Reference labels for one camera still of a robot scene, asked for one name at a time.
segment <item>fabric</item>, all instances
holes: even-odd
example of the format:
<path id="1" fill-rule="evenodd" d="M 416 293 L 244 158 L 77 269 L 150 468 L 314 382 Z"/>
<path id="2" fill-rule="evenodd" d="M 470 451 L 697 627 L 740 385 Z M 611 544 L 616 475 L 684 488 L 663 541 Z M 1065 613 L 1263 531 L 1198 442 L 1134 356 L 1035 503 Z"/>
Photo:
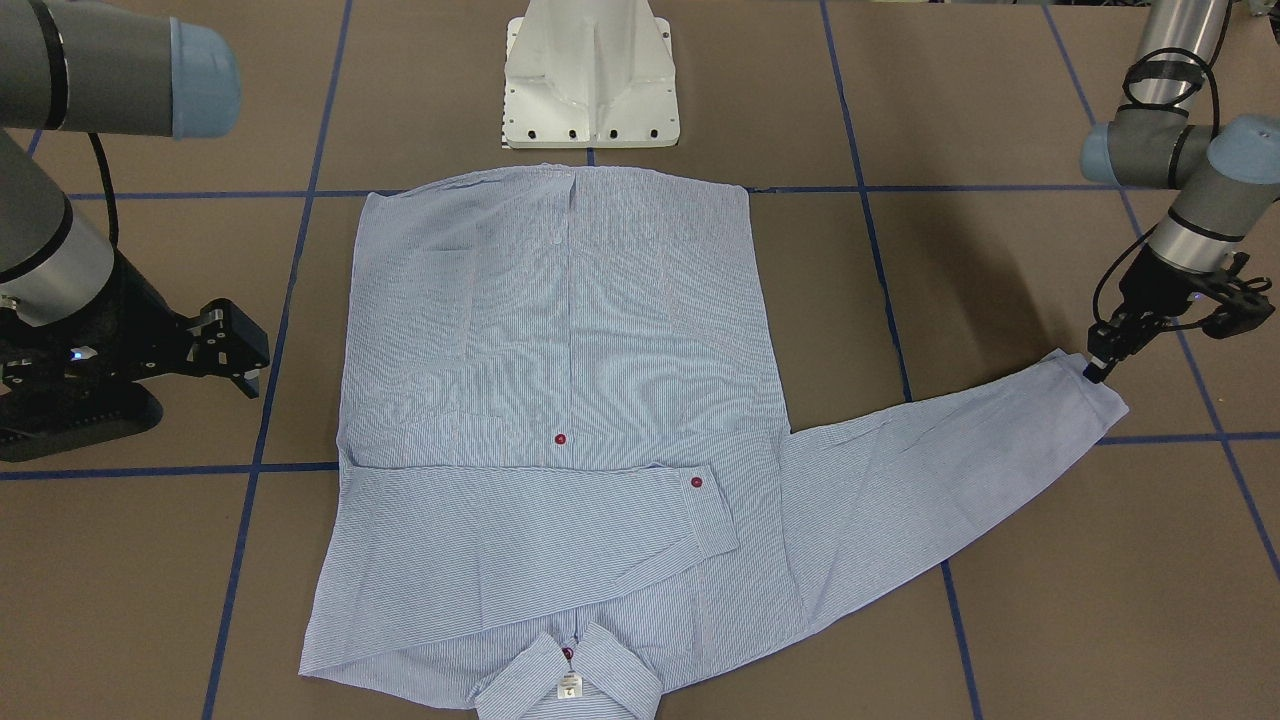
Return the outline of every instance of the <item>fabric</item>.
<path id="1" fill-rule="evenodd" d="M 301 673 L 649 720 L 1044 489 L 1126 411 L 1083 368 L 792 434 L 741 188 L 543 165 L 371 195 Z"/>

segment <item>shirt sleeve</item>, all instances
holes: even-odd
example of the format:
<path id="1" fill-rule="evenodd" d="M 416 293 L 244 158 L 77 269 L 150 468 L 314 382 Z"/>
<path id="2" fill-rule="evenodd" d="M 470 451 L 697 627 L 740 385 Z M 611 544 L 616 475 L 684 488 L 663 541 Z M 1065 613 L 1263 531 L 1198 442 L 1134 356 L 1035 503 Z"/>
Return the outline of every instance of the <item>shirt sleeve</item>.
<path id="1" fill-rule="evenodd" d="M 303 674 L 621 597 L 739 544 L 709 466 L 343 475 Z"/>
<path id="2" fill-rule="evenodd" d="M 1084 363 L 1055 351 L 986 386 L 791 436 L 783 523 L 809 632 L 977 539 L 1124 416 Z"/>

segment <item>white mounting plate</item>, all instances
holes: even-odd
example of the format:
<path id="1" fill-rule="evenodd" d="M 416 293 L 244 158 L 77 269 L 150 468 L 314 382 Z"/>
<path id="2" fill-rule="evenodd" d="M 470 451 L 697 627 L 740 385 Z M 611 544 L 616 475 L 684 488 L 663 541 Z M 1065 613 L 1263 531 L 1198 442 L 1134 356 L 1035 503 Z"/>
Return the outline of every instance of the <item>white mounting plate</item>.
<path id="1" fill-rule="evenodd" d="M 655 27 L 636 28 L 636 35 L 653 32 L 662 40 L 671 60 L 671 23 L 663 18 L 653 18 Z M 525 18 L 515 18 L 507 24 L 507 58 L 511 58 Z M 568 63 L 561 68 L 573 68 L 575 77 L 552 78 L 562 86 L 584 87 L 590 96 L 599 97 L 598 88 L 604 87 L 602 67 L 632 67 L 631 59 L 607 56 L 614 47 L 603 46 L 590 36 L 594 27 L 582 23 L 585 42 L 594 47 L 594 54 L 582 58 L 582 63 Z M 570 49 L 541 49 L 545 54 L 568 51 Z M 675 72 L 669 77 L 644 78 L 627 82 L 617 90 L 612 99 L 602 99 L 596 106 L 590 102 L 575 101 L 558 92 L 548 77 L 513 78 L 507 76 L 503 88 L 504 104 L 502 118 L 502 145 L 516 150 L 522 149 L 586 149 L 586 147 L 669 147 L 680 140 L 680 113 L 676 101 Z"/>

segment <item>shirt tag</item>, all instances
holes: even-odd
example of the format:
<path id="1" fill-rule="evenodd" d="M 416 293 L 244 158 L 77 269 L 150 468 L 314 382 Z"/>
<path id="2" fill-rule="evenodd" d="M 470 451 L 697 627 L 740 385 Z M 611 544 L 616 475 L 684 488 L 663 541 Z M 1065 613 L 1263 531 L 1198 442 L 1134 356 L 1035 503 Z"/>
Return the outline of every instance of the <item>shirt tag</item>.
<path id="1" fill-rule="evenodd" d="M 559 688 L 556 691 L 556 697 L 561 700 L 568 700 L 571 697 L 582 697 L 582 676 L 577 673 L 570 673 L 561 679 Z"/>

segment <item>light blue shirt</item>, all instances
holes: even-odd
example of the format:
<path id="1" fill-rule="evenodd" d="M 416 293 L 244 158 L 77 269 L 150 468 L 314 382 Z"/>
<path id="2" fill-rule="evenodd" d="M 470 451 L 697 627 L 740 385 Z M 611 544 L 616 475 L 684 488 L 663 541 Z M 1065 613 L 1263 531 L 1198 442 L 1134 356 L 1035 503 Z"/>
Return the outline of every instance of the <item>light blue shirt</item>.
<path id="1" fill-rule="evenodd" d="M 745 191 L 628 168 L 369 196 L 347 333 L 301 673 L 485 720 L 649 720 L 955 553 L 1126 411 L 1057 351 L 792 434 Z"/>

